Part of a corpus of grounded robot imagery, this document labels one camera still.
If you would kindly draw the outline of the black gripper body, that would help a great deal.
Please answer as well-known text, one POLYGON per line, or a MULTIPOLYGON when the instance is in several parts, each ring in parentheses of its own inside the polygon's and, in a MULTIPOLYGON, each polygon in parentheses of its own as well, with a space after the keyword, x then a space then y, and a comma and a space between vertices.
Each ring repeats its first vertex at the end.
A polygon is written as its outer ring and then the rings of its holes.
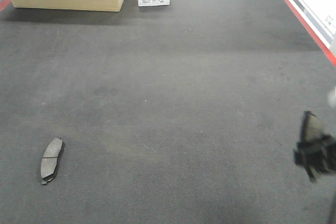
POLYGON ((323 135, 311 142, 298 141, 293 150, 294 163, 305 169, 307 174, 329 174, 335 172, 335 137, 323 135))

